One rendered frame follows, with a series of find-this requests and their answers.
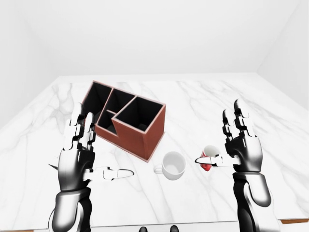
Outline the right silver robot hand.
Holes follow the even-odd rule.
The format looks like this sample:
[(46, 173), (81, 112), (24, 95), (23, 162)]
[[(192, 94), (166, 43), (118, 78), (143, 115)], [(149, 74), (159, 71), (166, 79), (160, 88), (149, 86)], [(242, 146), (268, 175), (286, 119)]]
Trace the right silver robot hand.
[(223, 133), (226, 154), (207, 155), (195, 160), (198, 164), (214, 167), (233, 167), (237, 172), (261, 172), (263, 152), (253, 129), (247, 104), (242, 99), (234, 102), (234, 113), (225, 109)]

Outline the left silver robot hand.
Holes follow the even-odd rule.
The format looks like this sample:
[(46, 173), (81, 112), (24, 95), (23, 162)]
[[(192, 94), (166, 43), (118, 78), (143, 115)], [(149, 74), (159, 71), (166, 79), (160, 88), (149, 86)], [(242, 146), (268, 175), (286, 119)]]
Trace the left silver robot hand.
[(112, 169), (108, 166), (94, 168), (95, 152), (92, 146), (96, 139), (94, 114), (86, 113), (77, 103), (64, 131), (63, 148), (58, 163), (49, 165), (58, 171), (61, 191), (85, 188), (89, 182), (106, 182), (131, 177), (129, 169)]

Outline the red mug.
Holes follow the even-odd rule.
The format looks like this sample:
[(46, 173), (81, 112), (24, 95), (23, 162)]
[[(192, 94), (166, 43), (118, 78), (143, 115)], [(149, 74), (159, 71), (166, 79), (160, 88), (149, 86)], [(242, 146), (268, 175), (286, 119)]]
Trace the red mug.
[[(204, 147), (200, 157), (215, 157), (215, 155), (220, 154), (220, 149), (213, 145), (208, 145)], [(201, 168), (208, 172), (211, 169), (210, 164), (200, 164)]]

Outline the red-brown desk caddy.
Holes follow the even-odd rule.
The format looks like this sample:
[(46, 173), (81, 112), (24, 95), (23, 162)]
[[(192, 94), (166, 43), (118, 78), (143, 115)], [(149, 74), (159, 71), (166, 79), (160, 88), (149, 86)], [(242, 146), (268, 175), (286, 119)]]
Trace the red-brown desk caddy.
[(93, 81), (84, 99), (100, 138), (148, 162), (165, 127), (166, 104)]

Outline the white mug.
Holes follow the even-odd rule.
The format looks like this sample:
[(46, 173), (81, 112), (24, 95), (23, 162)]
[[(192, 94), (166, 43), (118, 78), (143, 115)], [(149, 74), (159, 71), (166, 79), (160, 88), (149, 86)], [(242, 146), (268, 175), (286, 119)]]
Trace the white mug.
[(182, 154), (176, 151), (168, 152), (162, 163), (154, 167), (155, 174), (163, 174), (168, 180), (178, 180), (182, 177), (186, 168), (186, 160)]

